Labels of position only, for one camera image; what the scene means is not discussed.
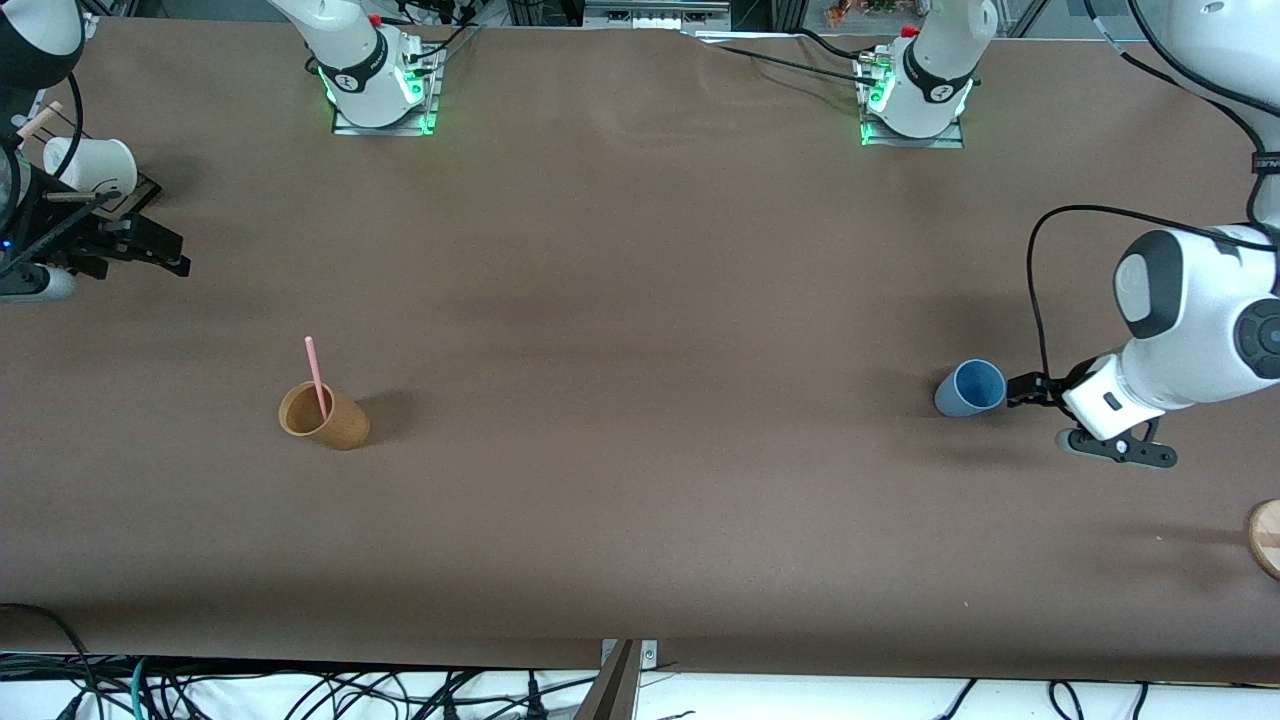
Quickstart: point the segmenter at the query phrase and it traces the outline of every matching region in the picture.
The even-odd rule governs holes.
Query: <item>table surface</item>
[[[838,69],[794,40],[758,49]],[[960,360],[1036,365],[1027,234],[1103,201],[1236,222],[1248,143],[1101,42],[996,42],[968,147],[863,147],[838,81],[672,32],[484,31],[438,135],[328,132],[287,24],[105,20],[87,128],[193,274],[6,307],[6,600],[97,652],[1258,680],[1276,395],[1068,456],[1042,409],[936,416]],[[1126,337],[1147,228],[1053,220],[1056,370]],[[307,379],[371,443],[284,434]],[[51,646],[8,624],[8,647]]]

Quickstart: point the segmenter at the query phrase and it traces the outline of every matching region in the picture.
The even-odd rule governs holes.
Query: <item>white floor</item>
[[[589,676],[590,673],[539,673],[541,687]],[[380,675],[370,675],[374,680]],[[443,682],[443,674],[404,674],[401,679],[412,696],[428,696]],[[489,697],[526,694],[524,671],[485,673],[467,684],[457,697]],[[823,678],[778,675],[710,675],[646,673],[636,707],[636,720],[671,720],[692,711],[689,720],[934,720],[947,711],[963,680]],[[262,679],[212,680],[193,685],[191,698],[211,720],[282,720],[298,697],[315,684],[307,675],[276,675]],[[1138,687],[1119,683],[1073,683],[1088,720],[1128,720]],[[544,703],[553,720],[571,717],[586,694],[588,685],[548,694]],[[392,683],[379,685],[390,694],[398,688]],[[1055,720],[1048,703],[1047,683],[1030,680],[982,680],[956,720]],[[67,682],[22,682],[0,684],[0,720],[50,720],[76,694]],[[118,696],[125,703],[128,698]],[[310,708],[321,693],[303,705]],[[1074,708],[1064,692],[1060,702],[1071,720]],[[115,706],[109,707],[109,720],[132,720]],[[502,703],[460,707],[460,720],[481,720],[503,707]],[[332,705],[320,703],[311,719],[328,720]],[[91,701],[82,703],[79,720],[97,717]],[[393,707],[369,698],[358,701],[344,715],[351,720],[394,720]],[[511,711],[503,720],[522,717]],[[1280,717],[1280,691],[1253,688],[1219,688],[1201,685],[1153,685],[1142,711],[1143,720],[1189,719],[1268,719]]]

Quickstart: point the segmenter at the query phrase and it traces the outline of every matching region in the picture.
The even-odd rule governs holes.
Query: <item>blue cup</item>
[[[948,418],[969,418],[1005,401],[1005,375],[1000,368],[974,357],[965,360],[933,393],[933,406]]]

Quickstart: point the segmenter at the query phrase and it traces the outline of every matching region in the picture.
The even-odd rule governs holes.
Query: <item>white cup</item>
[[[55,137],[45,143],[45,172],[52,174],[63,164],[72,141]],[[138,165],[119,140],[81,140],[61,181],[78,192],[118,190],[128,196],[138,187]]]

